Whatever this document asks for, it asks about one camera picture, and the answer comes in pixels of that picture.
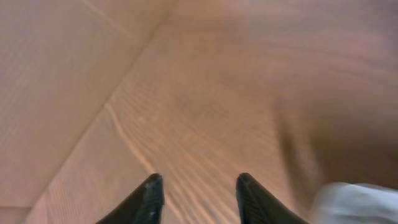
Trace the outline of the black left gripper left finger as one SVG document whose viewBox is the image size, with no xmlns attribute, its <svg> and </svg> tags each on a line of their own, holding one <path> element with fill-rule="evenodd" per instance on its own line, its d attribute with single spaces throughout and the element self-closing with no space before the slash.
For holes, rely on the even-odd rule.
<svg viewBox="0 0 398 224">
<path fill-rule="evenodd" d="M 160 174 L 151 174 L 96 224 L 160 224 L 165 203 Z"/>
</svg>

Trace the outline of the white t-shirt black print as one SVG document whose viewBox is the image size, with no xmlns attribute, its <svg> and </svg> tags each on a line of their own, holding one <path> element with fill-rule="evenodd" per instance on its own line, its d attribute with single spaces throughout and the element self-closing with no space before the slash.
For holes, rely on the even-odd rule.
<svg viewBox="0 0 398 224">
<path fill-rule="evenodd" d="M 397 224 L 397 190 L 372 184 L 328 184 L 313 201 L 311 222 Z"/>
</svg>

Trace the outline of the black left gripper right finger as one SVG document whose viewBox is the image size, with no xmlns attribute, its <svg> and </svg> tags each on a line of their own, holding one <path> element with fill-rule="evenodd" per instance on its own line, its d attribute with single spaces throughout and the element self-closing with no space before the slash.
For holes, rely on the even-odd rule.
<svg viewBox="0 0 398 224">
<path fill-rule="evenodd" d="M 307 224 L 248 173 L 236 180 L 236 199 L 241 224 Z"/>
</svg>

